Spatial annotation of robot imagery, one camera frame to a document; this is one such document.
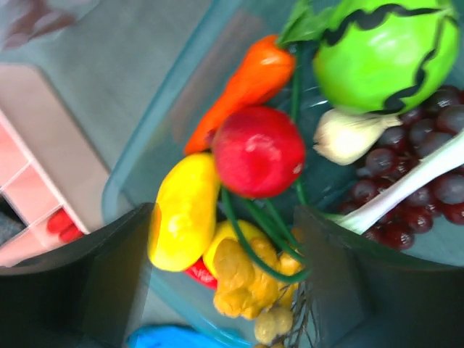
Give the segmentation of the red toy apple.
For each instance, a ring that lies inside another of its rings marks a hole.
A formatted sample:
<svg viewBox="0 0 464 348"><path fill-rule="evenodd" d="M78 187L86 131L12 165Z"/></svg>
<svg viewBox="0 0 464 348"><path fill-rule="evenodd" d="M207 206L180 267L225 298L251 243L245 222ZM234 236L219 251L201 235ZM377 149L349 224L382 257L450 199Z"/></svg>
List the red toy apple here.
<svg viewBox="0 0 464 348"><path fill-rule="evenodd" d="M221 183L246 198L282 194L302 174L306 146L294 121L266 106L233 113L211 144Z"/></svg>

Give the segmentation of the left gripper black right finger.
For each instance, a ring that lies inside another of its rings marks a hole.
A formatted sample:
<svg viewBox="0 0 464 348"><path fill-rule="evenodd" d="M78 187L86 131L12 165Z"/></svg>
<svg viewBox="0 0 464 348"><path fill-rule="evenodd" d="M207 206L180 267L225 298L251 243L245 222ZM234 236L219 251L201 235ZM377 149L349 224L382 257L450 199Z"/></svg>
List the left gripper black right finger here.
<svg viewBox="0 0 464 348"><path fill-rule="evenodd" d="M412 257L298 206L318 347L462 347L463 269Z"/></svg>

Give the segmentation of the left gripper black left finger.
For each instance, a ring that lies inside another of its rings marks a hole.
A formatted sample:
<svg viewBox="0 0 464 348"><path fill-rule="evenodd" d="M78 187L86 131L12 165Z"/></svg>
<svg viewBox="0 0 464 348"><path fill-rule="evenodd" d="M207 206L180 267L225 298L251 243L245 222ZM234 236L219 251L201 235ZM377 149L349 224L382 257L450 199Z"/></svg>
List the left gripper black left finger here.
<svg viewBox="0 0 464 348"><path fill-rule="evenodd" d="M123 347L138 299L152 204L1 269L2 347Z"/></svg>

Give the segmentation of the toy green onion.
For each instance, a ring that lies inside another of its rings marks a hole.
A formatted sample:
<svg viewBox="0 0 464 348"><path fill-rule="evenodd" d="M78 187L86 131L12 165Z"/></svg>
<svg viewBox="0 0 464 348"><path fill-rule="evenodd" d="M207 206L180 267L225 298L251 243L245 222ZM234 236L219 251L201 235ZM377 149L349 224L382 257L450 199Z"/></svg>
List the toy green onion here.
<svg viewBox="0 0 464 348"><path fill-rule="evenodd" d="M340 240L346 244L355 243L361 237L375 228L376 223L385 218L398 204L408 199L416 191L440 178L447 178L451 171L463 164L463 134L458 133L449 137L435 151L421 158L420 162L408 173L405 173L395 182L391 182L385 189L377 188L373 198L361 205L356 210L346 215L330 215L317 211L316 215L323 220L331 222L333 227L343 232ZM302 265L302 269L294 275L284 275L272 269L250 246L244 233L239 227L239 221L231 205L231 193L226 188L221 190L222 201L225 207L225 215L231 222L240 245L250 256L252 262L264 272L288 285L301 283L307 280L314 271L315 253L303 245L308 238L303 237L302 230L295 228L290 231L282 220L278 210L272 202L267 200L266 207L269 211L265 214L249 199L242 199L242 204L249 210L252 217L266 232L267 238L274 246L278 254L287 253Z"/></svg>

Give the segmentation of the clear zip top bag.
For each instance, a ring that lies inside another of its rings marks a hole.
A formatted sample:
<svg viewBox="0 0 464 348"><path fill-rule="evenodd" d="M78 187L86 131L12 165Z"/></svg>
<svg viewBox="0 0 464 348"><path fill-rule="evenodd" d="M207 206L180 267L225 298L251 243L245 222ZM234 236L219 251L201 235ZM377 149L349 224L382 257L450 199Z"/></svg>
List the clear zip top bag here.
<svg viewBox="0 0 464 348"><path fill-rule="evenodd" d="M74 25L98 1L2 1L1 50L19 48L33 39L55 35Z"/></svg>

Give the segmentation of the yellow toy mango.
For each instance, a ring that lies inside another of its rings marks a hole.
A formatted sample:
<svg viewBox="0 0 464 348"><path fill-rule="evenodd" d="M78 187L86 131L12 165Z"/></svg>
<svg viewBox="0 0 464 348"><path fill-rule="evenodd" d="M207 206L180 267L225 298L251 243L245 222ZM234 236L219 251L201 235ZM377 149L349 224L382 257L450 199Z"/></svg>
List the yellow toy mango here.
<svg viewBox="0 0 464 348"><path fill-rule="evenodd" d="M213 156L184 157L162 181L152 211L148 256L156 268L181 272L212 241L220 179Z"/></svg>

